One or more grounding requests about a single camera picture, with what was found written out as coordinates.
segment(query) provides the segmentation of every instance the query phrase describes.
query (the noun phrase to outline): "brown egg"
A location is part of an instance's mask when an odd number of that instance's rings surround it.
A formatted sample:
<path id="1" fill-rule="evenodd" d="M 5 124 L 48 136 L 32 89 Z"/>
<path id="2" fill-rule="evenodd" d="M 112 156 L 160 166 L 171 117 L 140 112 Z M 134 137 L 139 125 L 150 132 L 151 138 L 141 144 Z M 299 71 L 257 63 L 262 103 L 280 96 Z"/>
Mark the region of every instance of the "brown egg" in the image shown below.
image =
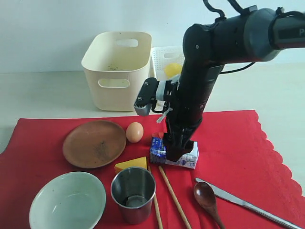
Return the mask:
<path id="1" fill-rule="evenodd" d="M 143 137 L 144 129 L 141 123 L 131 123 L 126 129 L 126 138 L 131 143 L 137 143 Z"/>

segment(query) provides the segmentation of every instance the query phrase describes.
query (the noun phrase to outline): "white plastic basket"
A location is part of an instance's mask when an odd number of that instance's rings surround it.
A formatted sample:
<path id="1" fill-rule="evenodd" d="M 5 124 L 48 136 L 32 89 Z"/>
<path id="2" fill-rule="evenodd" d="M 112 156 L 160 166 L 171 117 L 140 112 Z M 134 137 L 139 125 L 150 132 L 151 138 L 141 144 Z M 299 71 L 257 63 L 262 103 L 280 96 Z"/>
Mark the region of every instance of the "white plastic basket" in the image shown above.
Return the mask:
<path id="1" fill-rule="evenodd" d="M 151 48 L 152 37 L 145 32 L 110 31 L 94 38 L 81 64 L 99 109 L 134 111 L 149 77 Z"/>
<path id="2" fill-rule="evenodd" d="M 158 80 L 167 80 L 164 67 L 169 63 L 179 63 L 183 65 L 184 54 L 182 47 L 155 47 L 152 48 L 153 74 Z"/>

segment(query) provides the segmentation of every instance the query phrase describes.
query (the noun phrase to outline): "brown plate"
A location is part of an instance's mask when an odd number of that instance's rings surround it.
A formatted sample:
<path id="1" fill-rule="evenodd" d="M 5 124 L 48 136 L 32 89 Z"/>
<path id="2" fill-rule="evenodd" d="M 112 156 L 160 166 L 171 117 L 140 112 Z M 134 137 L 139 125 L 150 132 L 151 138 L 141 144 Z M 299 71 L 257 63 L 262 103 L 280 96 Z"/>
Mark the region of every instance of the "brown plate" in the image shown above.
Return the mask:
<path id="1" fill-rule="evenodd" d="M 74 166 L 97 168 L 121 155 L 126 146 L 126 133 L 118 124 L 93 121 L 75 128 L 63 143 L 63 155 Z"/>

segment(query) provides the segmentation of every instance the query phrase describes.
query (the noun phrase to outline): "white bowl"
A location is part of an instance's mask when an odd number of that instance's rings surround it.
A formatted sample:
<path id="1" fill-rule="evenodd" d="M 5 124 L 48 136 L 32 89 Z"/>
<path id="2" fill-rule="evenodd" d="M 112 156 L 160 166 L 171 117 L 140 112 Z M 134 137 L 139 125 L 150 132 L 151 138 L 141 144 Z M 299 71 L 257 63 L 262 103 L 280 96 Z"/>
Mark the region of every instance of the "white bowl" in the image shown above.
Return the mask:
<path id="1" fill-rule="evenodd" d="M 46 184 L 29 214 L 32 229 L 92 229 L 106 205 L 101 181 L 86 172 L 63 174 Z"/>

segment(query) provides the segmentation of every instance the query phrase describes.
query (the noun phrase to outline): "red tablecloth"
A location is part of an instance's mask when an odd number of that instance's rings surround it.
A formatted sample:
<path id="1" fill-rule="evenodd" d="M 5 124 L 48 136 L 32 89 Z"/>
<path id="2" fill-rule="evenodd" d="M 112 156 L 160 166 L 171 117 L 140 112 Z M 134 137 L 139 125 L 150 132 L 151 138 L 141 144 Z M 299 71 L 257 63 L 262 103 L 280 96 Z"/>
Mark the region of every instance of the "red tablecloth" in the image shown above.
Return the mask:
<path id="1" fill-rule="evenodd" d="M 70 165 L 62 155 L 62 143 L 75 127 L 97 119 L 20 119 L 5 152 L 0 155 L 0 228 L 29 228 L 29 209 L 37 192 L 53 178 L 71 171 L 87 171 L 104 184 L 107 202 L 96 228 L 158 228 L 154 207 L 141 225 L 127 225 L 110 195 L 115 176 L 114 164 L 147 156 L 145 138 L 166 131 L 156 124 L 158 115 L 147 117 L 100 118 L 118 123 L 124 129 L 137 121 L 144 127 L 144 138 L 127 144 L 122 155 L 111 164 L 92 170 Z M 258 207 L 294 224 L 305 227 L 305 197 L 282 164 L 281 155 L 266 140 L 255 111 L 204 113 L 203 123 L 193 136 L 199 142 L 196 170 L 164 166 L 168 179 L 192 228 L 217 228 L 193 198 L 194 178 L 206 180 Z M 183 221 L 156 165 L 152 173 L 157 182 L 159 208 L 165 229 L 184 228 Z M 232 203 L 217 199 L 219 214 L 228 229 L 276 229 L 280 226 Z"/>

